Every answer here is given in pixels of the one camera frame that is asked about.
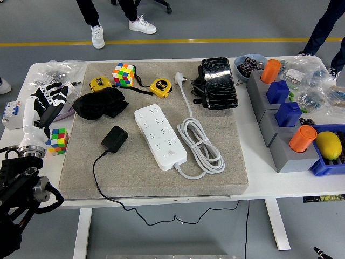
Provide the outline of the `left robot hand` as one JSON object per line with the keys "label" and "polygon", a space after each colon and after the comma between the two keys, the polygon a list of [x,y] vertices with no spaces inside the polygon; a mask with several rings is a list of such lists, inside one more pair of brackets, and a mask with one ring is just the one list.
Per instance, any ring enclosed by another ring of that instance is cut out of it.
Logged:
{"label": "left robot hand", "polygon": [[62,83],[38,88],[25,103],[23,116],[24,137],[19,150],[45,149],[50,138],[49,126],[67,102],[69,87]]}

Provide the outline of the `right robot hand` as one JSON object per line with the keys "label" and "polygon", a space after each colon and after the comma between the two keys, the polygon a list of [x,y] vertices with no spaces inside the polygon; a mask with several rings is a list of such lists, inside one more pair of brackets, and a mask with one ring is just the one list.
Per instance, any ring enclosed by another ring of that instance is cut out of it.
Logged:
{"label": "right robot hand", "polygon": [[317,253],[319,259],[332,259],[332,257],[327,255],[324,251],[322,251],[318,247],[314,247],[313,250]]}

